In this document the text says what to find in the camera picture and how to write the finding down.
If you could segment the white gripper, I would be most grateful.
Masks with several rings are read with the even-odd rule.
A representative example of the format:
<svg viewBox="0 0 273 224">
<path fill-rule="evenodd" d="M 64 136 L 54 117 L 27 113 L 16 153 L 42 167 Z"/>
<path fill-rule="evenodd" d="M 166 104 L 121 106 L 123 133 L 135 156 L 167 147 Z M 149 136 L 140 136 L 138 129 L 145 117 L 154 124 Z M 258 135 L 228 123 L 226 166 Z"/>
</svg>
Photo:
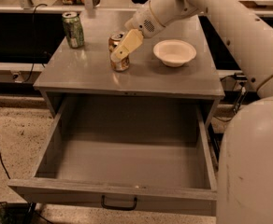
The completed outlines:
<svg viewBox="0 0 273 224">
<path fill-rule="evenodd" d="M 143 43 L 144 37 L 154 37 L 165 29 L 154 16 L 151 9 L 151 1 L 146 2 L 143 7 L 139 8 L 124 26 L 130 31 L 124 35 L 117 47 L 117 50 L 123 56 L 128 56 L 139 48 Z"/>
</svg>

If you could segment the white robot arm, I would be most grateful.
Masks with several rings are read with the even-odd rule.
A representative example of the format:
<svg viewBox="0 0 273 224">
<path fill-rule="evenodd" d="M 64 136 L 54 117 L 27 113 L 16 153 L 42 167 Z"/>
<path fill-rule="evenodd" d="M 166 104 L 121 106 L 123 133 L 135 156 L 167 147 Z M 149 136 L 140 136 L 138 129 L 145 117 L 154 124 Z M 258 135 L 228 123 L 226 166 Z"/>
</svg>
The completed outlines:
<svg viewBox="0 0 273 224">
<path fill-rule="evenodd" d="M 172 21 L 204 12 L 258 101 L 242 108 L 221 144 L 217 224 L 273 224 L 273 28 L 238 0 L 149 0 L 126 24 L 127 35 L 111 53 L 114 62 Z"/>
</svg>

